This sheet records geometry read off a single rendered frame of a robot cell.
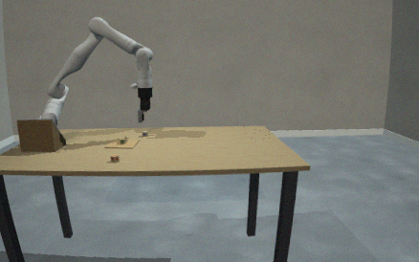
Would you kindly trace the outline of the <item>tan square mat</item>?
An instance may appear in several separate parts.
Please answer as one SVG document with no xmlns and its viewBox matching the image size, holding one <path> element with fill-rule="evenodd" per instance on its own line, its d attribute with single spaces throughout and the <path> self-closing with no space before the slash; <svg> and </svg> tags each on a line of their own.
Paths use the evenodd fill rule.
<svg viewBox="0 0 419 262">
<path fill-rule="evenodd" d="M 140 140 L 126 140 L 125 144 L 120 144 L 120 140 L 113 140 L 105 148 L 133 148 Z"/>
</svg>

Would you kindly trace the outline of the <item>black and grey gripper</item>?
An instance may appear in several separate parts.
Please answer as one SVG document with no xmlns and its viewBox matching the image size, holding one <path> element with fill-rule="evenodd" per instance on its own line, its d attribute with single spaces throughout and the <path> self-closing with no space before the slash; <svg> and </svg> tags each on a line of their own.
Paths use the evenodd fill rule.
<svg viewBox="0 0 419 262">
<path fill-rule="evenodd" d="M 146 112 L 146 110 L 150 109 L 150 98 L 152 97 L 152 88 L 153 87 L 151 78 L 138 78 L 137 86 L 130 85 L 130 89 L 138 89 L 138 98 L 140 98 L 141 100 L 141 110 L 138 110 L 138 122 L 143 122 L 143 112 Z"/>
</svg>

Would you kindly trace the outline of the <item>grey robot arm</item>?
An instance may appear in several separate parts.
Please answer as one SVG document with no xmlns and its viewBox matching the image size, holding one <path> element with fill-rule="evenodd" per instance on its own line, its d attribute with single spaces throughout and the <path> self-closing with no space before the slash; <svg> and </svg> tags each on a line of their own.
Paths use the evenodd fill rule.
<svg viewBox="0 0 419 262">
<path fill-rule="evenodd" d="M 153 58 L 151 50 L 147 50 L 148 48 L 145 46 L 117 32 L 99 17 L 90 20 L 89 30 L 91 31 L 89 37 L 73 50 L 65 65 L 49 87 L 48 95 L 52 98 L 47 101 L 40 119 L 52 119 L 57 126 L 64 102 L 69 93 L 69 88 L 60 83 L 60 81 L 66 76 L 80 70 L 104 37 L 126 52 L 136 56 L 138 78 L 151 78 L 151 68 L 149 67 L 149 61 Z"/>
</svg>

